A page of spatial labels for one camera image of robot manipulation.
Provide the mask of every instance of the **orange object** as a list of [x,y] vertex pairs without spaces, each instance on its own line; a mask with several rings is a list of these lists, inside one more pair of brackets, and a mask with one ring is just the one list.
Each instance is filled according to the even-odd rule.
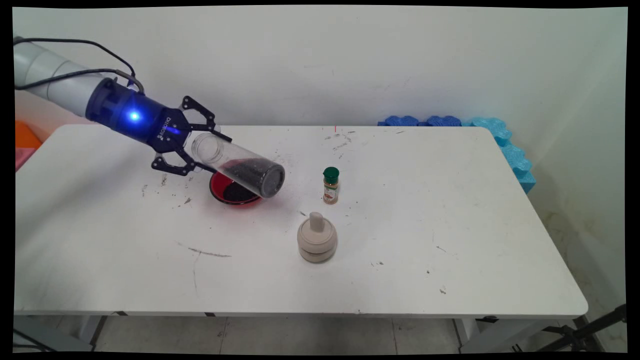
[[22,121],[15,121],[15,146],[38,149],[42,142],[33,134],[29,126]]

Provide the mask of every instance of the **clear plastic jar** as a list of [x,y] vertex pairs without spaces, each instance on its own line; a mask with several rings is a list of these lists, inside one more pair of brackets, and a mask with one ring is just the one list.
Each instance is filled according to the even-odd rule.
[[213,134],[202,133],[191,144],[193,157],[265,199],[284,183],[284,167]]

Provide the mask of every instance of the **black cable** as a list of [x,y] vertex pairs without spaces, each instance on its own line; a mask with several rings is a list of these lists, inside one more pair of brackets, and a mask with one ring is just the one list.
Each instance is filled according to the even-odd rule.
[[140,93],[140,95],[144,95],[145,94],[145,88],[144,88],[144,86],[142,86],[142,83],[139,80],[136,79],[136,72],[133,70],[133,67],[128,62],[126,62],[123,58],[121,58],[118,55],[116,55],[113,51],[107,49],[106,47],[104,47],[104,46],[102,46],[102,45],[100,45],[100,44],[98,44],[96,42],[89,41],[89,40],[77,40],[77,39],[16,38],[16,39],[13,39],[13,46],[16,46],[17,44],[20,44],[20,43],[23,43],[23,42],[71,42],[71,43],[81,43],[81,44],[95,45],[95,46],[101,48],[102,50],[104,50],[105,52],[107,52],[108,54],[112,55],[116,59],[120,60],[125,65],[127,65],[127,67],[129,69],[131,69],[131,75],[127,74],[126,72],[124,72],[122,70],[118,70],[118,69],[80,70],[80,71],[74,71],[74,72],[69,72],[67,74],[54,76],[54,77],[49,78],[49,79],[43,79],[43,80],[40,80],[40,81],[35,81],[34,83],[30,83],[30,84],[26,84],[26,85],[22,85],[22,86],[14,85],[13,87],[16,90],[26,90],[28,88],[33,88],[33,87],[36,87],[36,86],[44,85],[44,84],[47,84],[47,83],[51,83],[53,81],[72,78],[74,76],[80,76],[80,75],[85,75],[85,74],[95,74],[95,73],[98,73],[98,72],[112,72],[112,73],[118,74],[118,75],[122,76],[123,78],[129,80],[129,84],[127,84],[127,86],[129,86],[131,83],[134,83],[138,87],[138,92]]
[[123,78],[126,78],[129,81],[131,81],[134,84],[136,84],[136,86],[138,87],[138,92],[140,93],[140,95],[144,95],[145,94],[145,87],[142,86],[142,83],[140,83],[140,81],[138,79],[136,79],[136,78],[132,77],[131,75],[127,74],[126,72],[124,72],[122,70],[118,70],[118,69],[89,69],[89,70],[74,71],[74,72],[69,72],[67,74],[54,76],[53,78],[48,78],[48,79],[42,79],[40,81],[35,81],[33,83],[22,85],[22,86],[18,86],[18,85],[14,84],[13,88],[16,89],[16,90],[27,90],[29,88],[33,88],[33,87],[36,87],[36,86],[40,86],[40,85],[44,85],[44,84],[47,84],[47,83],[51,83],[53,81],[64,80],[64,79],[72,78],[74,76],[79,76],[79,75],[95,74],[95,73],[98,73],[98,72],[112,72],[114,74],[118,74],[118,75],[122,76]]
[[38,346],[38,345],[27,345],[27,344],[16,344],[16,343],[13,343],[13,347],[14,348],[34,348],[34,349],[40,350],[41,352],[48,352],[49,351],[49,349],[47,349],[45,347]]
[[16,330],[16,329],[14,329],[14,330],[13,330],[13,333],[14,333],[14,334],[16,334],[16,335],[18,335],[18,336],[20,336],[21,338],[25,339],[26,341],[31,342],[34,346],[37,346],[37,347],[43,348],[43,349],[45,349],[45,350],[47,350],[47,351],[55,351],[55,350],[54,350],[54,349],[52,349],[51,347],[48,347],[47,345],[44,345],[43,343],[40,343],[40,342],[38,342],[38,341],[36,341],[36,340],[34,340],[34,339],[30,338],[29,336],[27,336],[27,335],[25,335],[25,334],[21,333],[20,331],[18,331],[18,330]]
[[102,50],[106,51],[109,55],[113,56],[114,58],[120,60],[124,65],[126,65],[129,70],[131,70],[131,76],[132,77],[136,77],[136,72],[133,70],[133,66],[131,66],[129,63],[127,63],[123,58],[119,57],[118,55],[116,55],[113,51],[107,49],[106,47],[98,44],[97,42],[94,41],[89,41],[89,40],[80,40],[80,39],[69,39],[69,38],[16,38],[13,40],[13,46],[16,46],[17,44],[23,43],[23,42],[72,42],[72,43],[80,43],[80,44],[89,44],[89,45],[94,45],[97,46],[99,48],[101,48]]

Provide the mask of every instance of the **black powder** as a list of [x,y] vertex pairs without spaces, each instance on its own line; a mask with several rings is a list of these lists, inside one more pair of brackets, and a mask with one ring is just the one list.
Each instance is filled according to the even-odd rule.
[[222,193],[222,198],[227,201],[246,201],[254,198],[256,195],[249,190],[247,190],[242,185],[233,182],[229,184],[225,188],[225,191]]
[[285,173],[282,165],[265,158],[231,160],[222,166],[222,172],[263,198],[272,197],[280,190]]

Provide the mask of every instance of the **spice jar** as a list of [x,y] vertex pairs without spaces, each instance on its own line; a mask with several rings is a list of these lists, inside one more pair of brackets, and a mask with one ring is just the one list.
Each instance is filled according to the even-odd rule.
[[327,204],[335,204],[338,201],[338,175],[340,172],[335,167],[328,167],[322,173],[324,175],[324,196]]

